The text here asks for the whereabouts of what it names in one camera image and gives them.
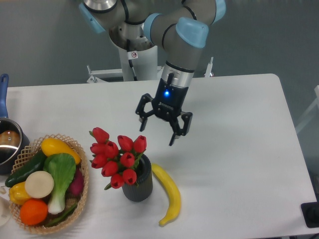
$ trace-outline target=light blue joint cap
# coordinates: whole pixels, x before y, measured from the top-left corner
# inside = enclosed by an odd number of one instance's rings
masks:
[[[181,17],[176,25],[176,32],[189,45],[203,48],[206,44],[208,26],[200,21]]]
[[[161,15],[159,13],[153,13],[151,15],[148,16],[148,18],[146,18],[145,22],[144,22],[144,27],[143,27],[143,31],[144,31],[144,36],[152,42],[151,39],[151,27],[152,27],[152,23],[154,21],[154,19],[158,16]]]
[[[226,3],[225,0],[216,0],[216,17],[213,23],[222,19],[226,13]]]
[[[89,26],[92,28],[92,30],[100,34],[101,32],[104,32],[105,29],[97,22],[97,20],[94,18],[94,16],[86,9],[83,3],[79,5],[80,12],[82,13],[85,21],[89,24]]]

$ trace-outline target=fruit basket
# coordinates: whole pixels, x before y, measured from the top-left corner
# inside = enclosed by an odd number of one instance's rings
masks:
[[[80,158],[81,162],[77,165],[79,167],[83,177],[84,177],[84,188],[82,193],[79,196],[74,196],[70,192],[66,192],[65,194],[65,210],[69,209],[71,206],[73,206],[75,203],[77,204],[75,210],[72,214],[70,214],[67,218],[65,218],[63,221],[58,223],[55,226],[52,227],[46,227],[44,226],[45,223],[38,224],[36,226],[28,226],[25,225],[21,219],[20,219],[20,209],[21,206],[18,204],[15,204],[13,202],[10,202],[10,210],[12,213],[12,217],[14,220],[19,224],[21,228],[24,230],[30,232],[31,234],[38,234],[38,235],[45,235],[45,234],[51,234],[55,233],[57,231],[60,231],[67,226],[71,225],[81,214],[84,205],[86,203],[87,199],[87,193],[88,193],[88,182],[89,182],[89,173],[88,173],[88,164],[87,159],[85,156],[85,152],[81,145],[75,141],[74,139],[57,134],[57,135],[46,135],[45,137],[41,137],[34,142],[32,142],[29,146],[26,146],[22,151],[21,154],[18,156],[17,160],[15,161],[15,164],[13,166],[12,173],[14,173],[16,170],[18,170],[20,167],[22,167],[26,162],[28,162],[40,149],[41,149],[41,143],[46,138],[57,138],[62,141],[64,141],[68,146],[70,146],[73,150],[75,150]],[[48,214],[47,218],[45,219],[46,224],[53,219],[55,219],[57,216]]]

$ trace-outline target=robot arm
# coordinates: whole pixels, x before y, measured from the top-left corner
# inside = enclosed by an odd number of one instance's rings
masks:
[[[167,61],[154,98],[149,94],[141,97],[136,109],[145,129],[148,117],[156,117],[169,122],[173,129],[169,145],[181,135],[185,136],[190,127],[192,113],[183,112],[181,107],[186,97],[190,81],[205,47],[208,26],[223,17],[226,6],[223,0],[187,0],[179,10],[169,15],[154,13],[144,23],[145,36],[167,53]],[[144,111],[145,104],[151,102],[152,110]],[[178,123],[178,117],[184,122]]]
[[[109,29],[111,39],[111,33],[121,26],[119,40],[112,41],[122,49],[144,51],[159,46],[167,52],[156,95],[143,95],[136,114],[142,122],[140,131],[152,115],[169,122],[173,129],[169,145],[173,145],[190,127],[192,113],[181,108],[205,47],[207,25],[223,17],[226,5],[224,0],[183,0],[182,7],[170,14],[149,15],[149,4],[150,0],[84,0],[80,10],[97,33]],[[144,111],[147,103],[152,104],[149,112]]]

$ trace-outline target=green cucumber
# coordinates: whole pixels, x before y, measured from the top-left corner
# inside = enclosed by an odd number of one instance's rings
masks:
[[[5,181],[5,185],[8,188],[13,187],[17,183],[24,182],[27,177],[36,171],[43,169],[44,162],[46,160],[45,154],[40,149],[28,162],[26,162],[21,168],[11,174]]]

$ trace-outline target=tulip bouquet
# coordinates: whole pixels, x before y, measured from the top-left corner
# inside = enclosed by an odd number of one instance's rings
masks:
[[[140,135],[135,141],[127,136],[119,135],[118,143],[109,140],[110,135],[96,127],[89,131],[96,143],[90,147],[94,153],[92,168],[101,168],[102,176],[111,177],[111,182],[104,188],[121,188],[125,183],[137,185],[137,170],[139,160],[146,150],[146,137]]]

